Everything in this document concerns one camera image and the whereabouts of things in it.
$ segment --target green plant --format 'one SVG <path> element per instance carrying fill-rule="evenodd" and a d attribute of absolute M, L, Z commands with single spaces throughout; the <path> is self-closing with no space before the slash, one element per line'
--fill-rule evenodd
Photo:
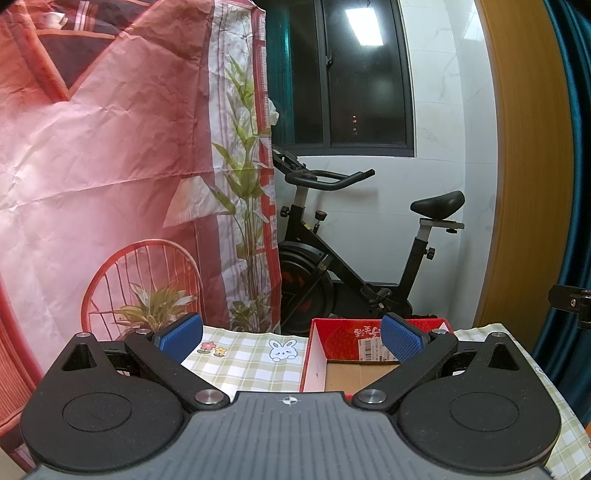
<path fill-rule="evenodd" d="M 233 302 L 230 308 L 233 316 L 231 328 L 244 332 L 266 332 L 271 328 L 269 295 L 261 292 L 263 274 L 258 245 L 264 223 L 269 220 L 259 212 L 260 198 L 263 195 L 259 167 L 261 164 L 255 164 L 253 152 L 259 139 L 269 135 L 270 130 L 256 131 L 254 79 L 249 76 L 249 67 L 241 68 L 230 56 L 229 67 L 226 69 L 235 89 L 233 95 L 230 92 L 226 94 L 230 104 L 230 117 L 243 155 L 240 159 L 235 158 L 226 147 L 213 143 L 224 160 L 224 177 L 236 198 L 231 199 L 217 186 L 209 186 L 209 189 L 226 209 L 226 214 L 234 218 L 241 237 L 241 242 L 236 245 L 236 256 L 246 262 L 246 268 L 241 271 L 241 280 L 249 300 Z"/>
<path fill-rule="evenodd" d="M 125 327 L 124 336 L 138 328 L 158 332 L 185 314 L 186 306 L 196 300 L 195 296 L 187 295 L 186 291 L 173 286 L 162 287 L 154 292 L 146 291 L 135 283 L 131 283 L 130 287 L 138 304 L 124 305 L 113 311 L 123 317 L 114 323 Z"/>

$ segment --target printed fabric backdrop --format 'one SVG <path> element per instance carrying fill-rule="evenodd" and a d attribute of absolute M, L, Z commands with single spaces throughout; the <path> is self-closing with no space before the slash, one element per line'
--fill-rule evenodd
<path fill-rule="evenodd" d="M 1 438 L 76 332 L 193 310 L 274 328 L 262 11 L 18 0 L 0 17 L 0 102 Z"/>

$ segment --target red box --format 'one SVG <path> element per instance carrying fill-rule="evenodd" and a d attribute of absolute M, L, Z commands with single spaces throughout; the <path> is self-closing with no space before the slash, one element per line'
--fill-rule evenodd
<path fill-rule="evenodd" d="M 411 319 L 409 322 L 425 332 L 434 328 L 453 332 L 444 319 Z M 355 392 L 396 368 L 399 363 L 379 340 L 380 325 L 381 320 L 376 319 L 312 320 L 300 392 L 338 390 L 351 398 Z M 372 353 L 371 360 L 364 359 L 366 347 Z"/>

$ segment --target exercise bike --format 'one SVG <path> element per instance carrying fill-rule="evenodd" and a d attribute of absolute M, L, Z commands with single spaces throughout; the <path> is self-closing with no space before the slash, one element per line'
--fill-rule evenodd
<path fill-rule="evenodd" d="M 342 190 L 372 177 L 375 171 L 343 175 L 308 170 L 296 156 L 274 145 L 272 156 L 275 168 L 285 175 L 285 181 L 297 187 L 291 207 L 283 206 L 280 210 L 280 215 L 288 218 L 285 240 L 279 243 L 281 333 L 307 335 L 312 319 L 331 314 L 350 319 L 380 319 L 386 313 L 394 312 L 402 318 L 411 318 L 413 308 L 408 295 L 418 269 L 423 257 L 432 260 L 435 256 L 435 249 L 428 248 L 431 228 L 444 228 L 449 233 L 464 228 L 463 223 L 446 220 L 464 205 L 464 194 L 456 191 L 413 202 L 410 209 L 425 218 L 419 220 L 418 233 L 400 283 L 368 283 L 318 236 L 320 223 L 326 219 L 327 213 L 317 210 L 316 224 L 312 228 L 303 221 L 303 215 L 309 189 Z"/>

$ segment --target pink flower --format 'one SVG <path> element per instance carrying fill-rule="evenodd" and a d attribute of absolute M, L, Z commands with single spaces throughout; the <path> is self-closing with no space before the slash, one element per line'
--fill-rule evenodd
<path fill-rule="evenodd" d="M 203 343 L 201 344 L 201 348 L 202 348 L 203 350 L 209 350 L 209 351 L 211 351 L 211 350 L 213 350 L 215 347 L 216 347 L 216 344 L 215 344 L 215 343 L 213 343 L 213 342 L 203 342 Z"/>

